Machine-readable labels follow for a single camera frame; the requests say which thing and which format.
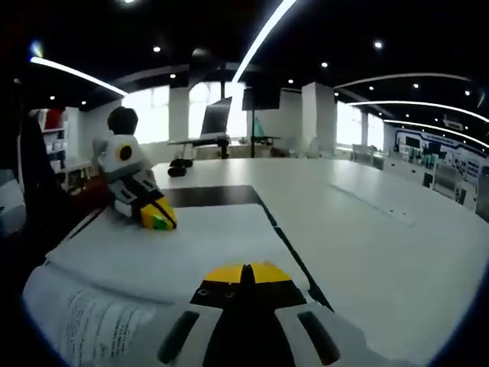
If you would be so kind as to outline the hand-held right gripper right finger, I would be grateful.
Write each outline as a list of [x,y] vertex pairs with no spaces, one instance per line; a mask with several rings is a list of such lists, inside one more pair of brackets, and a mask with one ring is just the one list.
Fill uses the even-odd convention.
[[271,263],[250,263],[258,299],[270,306],[296,366],[396,366],[371,350],[364,332],[327,307],[309,301],[292,278]]

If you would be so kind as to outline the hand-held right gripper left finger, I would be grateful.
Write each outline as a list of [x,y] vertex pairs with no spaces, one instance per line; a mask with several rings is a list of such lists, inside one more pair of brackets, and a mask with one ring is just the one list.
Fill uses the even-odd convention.
[[242,290],[247,265],[210,271],[187,303],[159,312],[134,335],[130,366],[202,366],[226,307]]

